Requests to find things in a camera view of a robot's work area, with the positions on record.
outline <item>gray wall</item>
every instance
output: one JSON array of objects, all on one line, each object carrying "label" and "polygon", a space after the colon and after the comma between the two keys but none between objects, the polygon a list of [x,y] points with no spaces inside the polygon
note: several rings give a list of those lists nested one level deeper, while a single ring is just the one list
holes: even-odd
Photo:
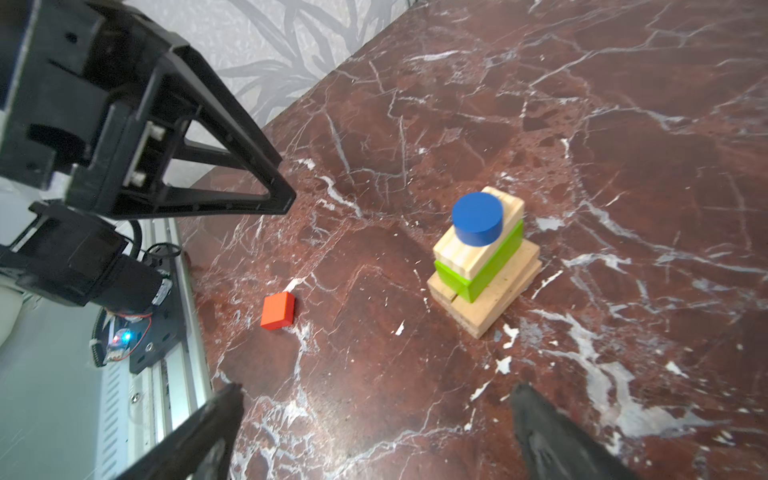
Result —
[{"label": "gray wall", "polygon": [[97,313],[40,300],[0,345],[0,479],[92,477],[101,373],[88,340]]},{"label": "gray wall", "polygon": [[[263,127],[399,17],[409,0],[127,0],[186,38]],[[202,127],[188,137],[216,144]],[[173,162],[186,187],[206,165]]]}]

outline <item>patterned wallpaper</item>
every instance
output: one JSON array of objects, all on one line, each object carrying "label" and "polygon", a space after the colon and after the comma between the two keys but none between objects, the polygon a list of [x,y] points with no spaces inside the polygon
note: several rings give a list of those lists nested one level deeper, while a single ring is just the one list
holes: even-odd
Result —
[{"label": "patterned wallpaper", "polygon": [[[409,0],[127,0],[186,38],[264,126],[409,7]],[[202,128],[189,138],[216,144]],[[178,168],[187,186],[210,168]]]}]

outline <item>black mount plate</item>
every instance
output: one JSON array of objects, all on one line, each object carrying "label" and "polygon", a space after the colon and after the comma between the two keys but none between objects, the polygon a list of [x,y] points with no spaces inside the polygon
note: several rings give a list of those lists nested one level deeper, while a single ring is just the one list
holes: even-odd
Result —
[{"label": "black mount plate", "polygon": [[[184,339],[187,329],[184,322],[184,305],[181,299],[180,282],[178,281],[179,270],[173,258],[152,259],[154,266],[170,274],[174,285],[170,288],[165,301],[155,310],[152,315],[152,326],[147,331],[147,335],[141,339],[136,350],[131,354],[131,366],[129,370],[133,374],[138,374],[148,366],[153,366],[158,360],[165,357],[170,349],[174,348],[182,339]],[[131,332],[137,337],[147,329],[149,319],[143,319],[140,322],[131,324]]]}]

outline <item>wooden plank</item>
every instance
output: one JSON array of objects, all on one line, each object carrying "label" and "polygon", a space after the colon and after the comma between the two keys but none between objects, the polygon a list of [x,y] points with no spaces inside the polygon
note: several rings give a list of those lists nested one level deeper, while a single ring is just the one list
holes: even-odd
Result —
[{"label": "wooden plank", "polygon": [[474,303],[456,296],[437,273],[430,277],[427,285],[435,301],[472,336],[480,338],[541,272],[539,250],[535,243],[523,240],[518,252]]},{"label": "wooden plank", "polygon": [[498,198],[504,206],[504,228],[501,236],[494,243],[485,247],[471,247],[458,239],[455,228],[451,226],[432,249],[437,260],[467,280],[472,280],[477,276],[480,269],[498,249],[498,246],[509,236],[518,221],[523,218],[525,206],[523,200],[493,187],[483,188],[482,191]]}]

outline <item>green block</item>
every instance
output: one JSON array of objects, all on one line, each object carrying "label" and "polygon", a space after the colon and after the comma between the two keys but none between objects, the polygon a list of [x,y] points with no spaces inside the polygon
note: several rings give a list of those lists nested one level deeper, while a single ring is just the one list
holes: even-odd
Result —
[{"label": "green block", "polygon": [[451,287],[451,290],[456,292],[461,298],[472,303],[485,290],[491,280],[493,280],[493,277],[501,271],[512,255],[518,251],[522,243],[523,220],[520,220],[509,236],[498,246],[498,250],[493,254],[493,257],[480,269],[477,276],[472,280],[467,280],[460,276],[439,260],[435,260],[435,268],[440,276],[440,280],[445,285]]}]

